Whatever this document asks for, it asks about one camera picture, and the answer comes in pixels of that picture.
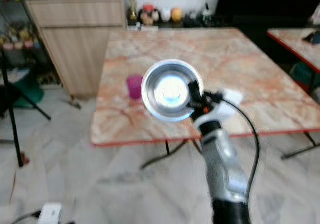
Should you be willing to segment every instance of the wooden cabinet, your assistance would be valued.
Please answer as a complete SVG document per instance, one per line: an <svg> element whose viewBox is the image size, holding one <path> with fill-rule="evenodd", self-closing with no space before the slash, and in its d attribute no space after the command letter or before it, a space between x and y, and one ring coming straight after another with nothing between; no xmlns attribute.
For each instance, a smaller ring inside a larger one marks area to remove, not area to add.
<svg viewBox="0 0 320 224"><path fill-rule="evenodd" d="M96 95L109 35L125 27L123 0L28 0L27 5L69 94Z"/></svg>

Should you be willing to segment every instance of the marble table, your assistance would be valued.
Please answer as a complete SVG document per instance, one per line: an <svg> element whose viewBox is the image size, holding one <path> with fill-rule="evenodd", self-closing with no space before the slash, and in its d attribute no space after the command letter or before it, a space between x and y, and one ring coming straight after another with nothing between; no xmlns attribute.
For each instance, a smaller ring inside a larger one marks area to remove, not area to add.
<svg viewBox="0 0 320 224"><path fill-rule="evenodd" d="M268 35L294 53L317 73L320 73L320 45L312 45L303 38L315 31L303 29L269 29Z"/></svg>
<svg viewBox="0 0 320 224"><path fill-rule="evenodd" d="M143 75L153 63L169 58L193 65L207 90L243 92L240 106L260 134L320 130L319 105L238 29L121 31L113 32L108 44L91 126L96 146L201 137L190 119L160 121L142 100L128 96L128 75ZM231 136L251 135L238 114L224 126Z"/></svg>

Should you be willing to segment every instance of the tiled floor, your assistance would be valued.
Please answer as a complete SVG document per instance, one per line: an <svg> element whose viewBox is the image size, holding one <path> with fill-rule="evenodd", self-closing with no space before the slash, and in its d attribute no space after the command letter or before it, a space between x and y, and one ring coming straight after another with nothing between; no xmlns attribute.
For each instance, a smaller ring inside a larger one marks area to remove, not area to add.
<svg viewBox="0 0 320 224"><path fill-rule="evenodd" d="M211 222L205 163L192 145L139 171L143 162L165 153L165 146L94 148L89 131L95 100L82 102L78 110L66 104L67 99L60 89L46 91L40 105L52 115L51 122L34 110L15 111L21 148L31 162L18 169L14 147L0 145L1 224L48 201L63 203L62 223L71 219L77 223ZM11 135L7 118L1 122L0 136ZM320 141L319 133L315 138ZM254 142L233 140L249 173ZM307 138L301 134L262 137L261 144L250 204L252 222L320 223L320 149L281 161L284 152L308 145Z"/></svg>

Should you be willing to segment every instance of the pink cup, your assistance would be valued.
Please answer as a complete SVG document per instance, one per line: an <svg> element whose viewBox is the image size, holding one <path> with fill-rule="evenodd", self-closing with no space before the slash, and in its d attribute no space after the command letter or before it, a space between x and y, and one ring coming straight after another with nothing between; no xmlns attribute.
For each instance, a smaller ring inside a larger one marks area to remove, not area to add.
<svg viewBox="0 0 320 224"><path fill-rule="evenodd" d="M141 75L130 75L126 79L128 85L129 96L133 99L141 98L141 84L143 76Z"/></svg>

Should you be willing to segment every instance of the orange ball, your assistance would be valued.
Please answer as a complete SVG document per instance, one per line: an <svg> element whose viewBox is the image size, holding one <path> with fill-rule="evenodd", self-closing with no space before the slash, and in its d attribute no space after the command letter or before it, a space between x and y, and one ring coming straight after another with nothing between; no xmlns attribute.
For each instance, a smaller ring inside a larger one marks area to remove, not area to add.
<svg viewBox="0 0 320 224"><path fill-rule="evenodd" d="M180 22L183 16L182 9L175 7L171 10L171 18L174 22Z"/></svg>

